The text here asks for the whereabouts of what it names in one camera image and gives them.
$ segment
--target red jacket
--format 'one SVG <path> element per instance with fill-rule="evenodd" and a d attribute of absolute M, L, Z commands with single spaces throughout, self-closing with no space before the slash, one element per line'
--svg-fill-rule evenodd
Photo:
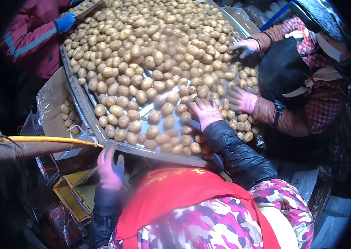
<path fill-rule="evenodd" d="M 44 82 L 60 66 L 59 41 L 53 20 L 70 0 L 28 0 L 4 34 L 6 57 Z"/>

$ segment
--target pink work glove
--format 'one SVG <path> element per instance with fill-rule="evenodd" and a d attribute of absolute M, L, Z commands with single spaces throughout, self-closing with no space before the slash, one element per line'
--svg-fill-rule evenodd
<path fill-rule="evenodd" d="M 217 105 L 211 100 L 211 104 L 206 99 L 194 98 L 195 102 L 188 101 L 189 107 L 196 113 L 201 132 L 211 123 L 222 120 Z"/>
<path fill-rule="evenodd" d="M 228 48 L 229 51 L 236 50 L 241 51 L 242 54 L 239 56 L 241 59 L 245 58 L 246 56 L 255 53 L 260 50 L 260 45 L 255 39 L 249 38 L 246 40 L 241 40 L 237 44 L 233 45 L 232 47 Z"/>
<path fill-rule="evenodd" d="M 120 190 L 124 180 L 124 156 L 119 155 L 117 164 L 113 162 L 116 146 L 105 147 L 98 156 L 98 174 L 102 188 Z"/>
<path fill-rule="evenodd" d="M 225 97 L 229 100 L 229 108 L 235 112 L 252 114 L 257 102 L 257 95 L 248 93 L 239 87 L 228 90 Z"/>

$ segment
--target red apron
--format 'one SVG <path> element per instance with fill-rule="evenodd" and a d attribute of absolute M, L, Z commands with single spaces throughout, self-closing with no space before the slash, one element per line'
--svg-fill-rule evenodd
<path fill-rule="evenodd" d="M 123 240 L 124 248 L 137 249 L 137 233 L 141 227 L 176 208 L 190 207 L 218 196 L 239 199 L 249 210 L 253 220 L 260 225 L 263 247 L 280 249 L 271 225 L 253 201 L 253 195 L 200 168 L 158 169 L 149 172 L 120 215 L 116 241 Z"/>

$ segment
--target blue pole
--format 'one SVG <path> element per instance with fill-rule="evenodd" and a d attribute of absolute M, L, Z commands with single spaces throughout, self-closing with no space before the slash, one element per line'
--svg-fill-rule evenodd
<path fill-rule="evenodd" d="M 271 19 L 268 20 L 261 28 L 260 31 L 263 32 L 266 30 L 271 24 L 275 22 L 289 7 L 291 2 L 296 2 L 296 0 L 290 0 L 285 6 L 283 6 Z"/>

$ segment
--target pile of potatoes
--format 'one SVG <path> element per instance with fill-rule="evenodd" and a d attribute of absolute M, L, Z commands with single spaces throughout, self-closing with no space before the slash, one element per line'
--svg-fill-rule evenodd
<path fill-rule="evenodd" d="M 83 2 L 76 7 L 71 7 L 69 8 L 66 12 L 63 12 L 59 15 L 59 17 L 62 17 L 68 13 L 73 13 L 74 15 L 78 15 L 86 11 L 91 5 L 93 5 L 96 2 L 99 2 L 100 0 L 88 0 L 87 2 Z"/>
<path fill-rule="evenodd" d="M 62 112 L 61 117 L 65 122 L 66 127 L 71 128 L 75 125 L 81 126 L 81 118 L 77 113 L 72 97 L 69 97 L 68 100 L 65 100 L 65 102 L 61 105 L 60 109 Z M 75 127 L 71 129 L 70 132 L 72 136 L 76 138 L 80 134 L 80 129 L 78 127 Z"/>
<path fill-rule="evenodd" d="M 94 112 L 109 138 L 176 155 L 207 154 L 204 139 L 187 125 L 187 102 L 199 97 L 214 99 L 238 136 L 252 140 L 258 133 L 253 117 L 236 118 L 223 97 L 227 84 L 227 89 L 246 84 L 258 94 L 257 73 L 240 62 L 230 66 L 228 47 L 239 35 L 217 7 L 194 0 L 104 4 L 70 32 L 64 45 L 78 83 L 99 96 Z M 155 107 L 148 115 L 151 126 L 141 133 L 138 110 L 150 103 Z M 180 138 L 174 113 L 183 125 Z M 165 132 L 159 134 L 161 119 Z"/>

